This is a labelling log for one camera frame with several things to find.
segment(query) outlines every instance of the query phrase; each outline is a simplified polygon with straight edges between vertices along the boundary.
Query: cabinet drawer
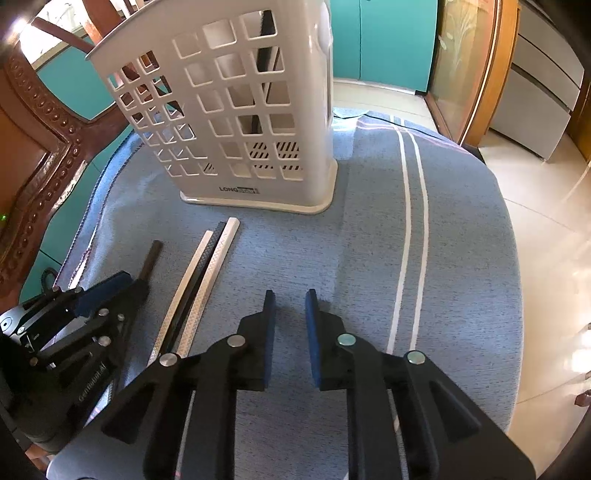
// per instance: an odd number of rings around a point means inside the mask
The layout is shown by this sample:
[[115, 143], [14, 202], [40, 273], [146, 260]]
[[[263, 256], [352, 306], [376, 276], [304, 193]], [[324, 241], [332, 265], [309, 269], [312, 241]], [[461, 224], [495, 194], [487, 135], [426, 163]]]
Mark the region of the cabinet drawer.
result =
[[536, 13], [523, 2], [521, 2], [521, 6], [519, 34], [554, 60], [578, 87], [581, 87], [583, 66], [568, 42], [548, 23], [548, 20], [540, 16], [541, 14]]
[[548, 159], [569, 120], [570, 115], [562, 106], [528, 79], [510, 70], [491, 127]]
[[552, 60], [522, 37], [517, 37], [513, 63], [524, 69], [567, 107], [574, 110], [579, 97], [579, 87]]

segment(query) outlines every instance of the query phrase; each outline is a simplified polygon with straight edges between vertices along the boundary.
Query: white stick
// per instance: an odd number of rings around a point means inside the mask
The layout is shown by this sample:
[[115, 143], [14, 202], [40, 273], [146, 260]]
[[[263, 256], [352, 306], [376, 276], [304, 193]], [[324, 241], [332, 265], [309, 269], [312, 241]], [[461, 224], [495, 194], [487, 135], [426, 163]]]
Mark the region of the white stick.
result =
[[230, 245], [232, 244], [232, 240], [234, 240], [234, 236], [236, 235], [239, 225], [240, 221], [238, 221], [237, 218], [230, 217], [226, 224], [226, 228], [223, 230], [222, 236], [217, 243], [216, 249], [213, 251], [212, 259], [207, 266], [207, 270], [203, 276], [203, 281], [201, 282], [201, 286], [199, 287], [195, 301], [191, 306], [191, 312], [187, 318], [183, 335], [181, 336], [181, 340], [178, 344], [177, 355], [181, 356], [182, 358], [185, 358], [191, 350], [193, 339], [195, 337], [195, 333], [197, 332], [197, 327], [199, 327], [199, 322], [201, 321], [201, 316], [203, 315], [205, 305], [209, 295], [213, 290], [213, 284], [216, 281], [217, 275], [219, 274], [222, 263], [226, 258], [226, 254], [228, 253]]
[[170, 302], [170, 307], [168, 307], [168, 311], [164, 316], [164, 320], [162, 321], [162, 325], [160, 326], [160, 331], [158, 332], [158, 336], [156, 337], [156, 341], [154, 342], [154, 348], [152, 348], [152, 353], [150, 354], [150, 360], [148, 360], [148, 365], [158, 358], [158, 353], [160, 351], [160, 348], [162, 347], [162, 343], [164, 342], [166, 332], [170, 327], [170, 322], [173, 319], [174, 313], [178, 308], [178, 304], [181, 301], [183, 293], [187, 288], [187, 285], [189, 284], [189, 280], [191, 280], [191, 276], [193, 276], [195, 268], [197, 268], [197, 264], [199, 263], [199, 260], [201, 259], [203, 252], [205, 251], [205, 248], [207, 247], [207, 244], [209, 243], [212, 235], [213, 232], [211, 230], [205, 232], [205, 235], [203, 235], [201, 242], [199, 242], [199, 246], [195, 250], [195, 254], [193, 255], [193, 258], [191, 259], [191, 262], [189, 263], [189, 266], [187, 267], [183, 275], [183, 278], [181, 279], [181, 283], [178, 284], [177, 291], [174, 294], [173, 300]]

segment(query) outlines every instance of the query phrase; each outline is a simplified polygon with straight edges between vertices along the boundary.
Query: teal door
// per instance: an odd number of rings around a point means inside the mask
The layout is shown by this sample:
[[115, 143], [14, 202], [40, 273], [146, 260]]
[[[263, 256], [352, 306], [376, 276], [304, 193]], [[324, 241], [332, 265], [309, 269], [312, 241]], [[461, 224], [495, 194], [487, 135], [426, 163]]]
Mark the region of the teal door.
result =
[[359, 2], [361, 80], [427, 91], [437, 28], [437, 0]]
[[333, 74], [359, 80], [361, 75], [361, 12], [359, 0], [331, 0]]

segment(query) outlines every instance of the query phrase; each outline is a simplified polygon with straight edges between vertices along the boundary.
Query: white stripe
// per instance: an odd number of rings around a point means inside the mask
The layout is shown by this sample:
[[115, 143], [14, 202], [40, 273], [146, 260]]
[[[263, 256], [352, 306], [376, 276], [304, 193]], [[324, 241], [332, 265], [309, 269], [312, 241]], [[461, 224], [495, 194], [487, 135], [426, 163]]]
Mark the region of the white stripe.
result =
[[417, 304], [414, 309], [413, 334], [410, 339], [409, 350], [414, 350], [417, 346], [418, 326], [421, 321], [421, 308], [423, 306], [423, 291], [425, 290], [425, 275], [427, 274], [427, 256], [429, 252], [429, 196], [427, 194], [427, 185], [425, 184], [425, 173], [421, 162], [421, 153], [418, 150], [417, 141], [414, 135], [409, 131], [411, 140], [414, 144], [414, 154], [417, 158], [418, 178], [421, 182], [421, 192], [423, 194], [423, 255], [421, 257], [421, 273], [418, 277]]
[[400, 265], [400, 275], [398, 276], [398, 288], [396, 290], [396, 301], [394, 302], [394, 314], [392, 315], [392, 326], [390, 327], [390, 337], [386, 353], [392, 353], [394, 350], [394, 341], [396, 340], [396, 331], [398, 330], [398, 321], [400, 320], [400, 307], [402, 306], [402, 291], [404, 290], [404, 280], [408, 266], [408, 250], [410, 249], [410, 234], [412, 230], [411, 205], [410, 205], [410, 185], [408, 184], [408, 169], [406, 162], [406, 152], [404, 151], [404, 139], [402, 133], [396, 125], [393, 125], [398, 138], [400, 139], [400, 156], [402, 161], [402, 178], [404, 179], [404, 203], [406, 208], [406, 219], [404, 224], [404, 248], [402, 250], [402, 264]]

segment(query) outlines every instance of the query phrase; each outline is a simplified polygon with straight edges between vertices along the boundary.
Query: basket base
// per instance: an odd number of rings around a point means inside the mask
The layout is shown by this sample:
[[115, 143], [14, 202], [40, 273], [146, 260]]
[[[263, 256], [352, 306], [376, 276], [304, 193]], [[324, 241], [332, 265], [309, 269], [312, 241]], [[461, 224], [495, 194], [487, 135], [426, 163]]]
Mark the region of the basket base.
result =
[[291, 205], [289, 203], [274, 203], [274, 202], [257, 202], [256, 200], [236, 200], [236, 199], [215, 199], [202, 197], [187, 197], [181, 192], [181, 200], [187, 203], [194, 203], [196, 205], [222, 205], [232, 207], [246, 207], [246, 208], [260, 208], [264, 210], [276, 210], [277, 212], [294, 212], [304, 213], [306, 215], [315, 215], [324, 212], [332, 203], [333, 195], [335, 193], [336, 185], [337, 162], [333, 158], [330, 162], [329, 168], [329, 185], [328, 194], [321, 203], [314, 206], [305, 205]]

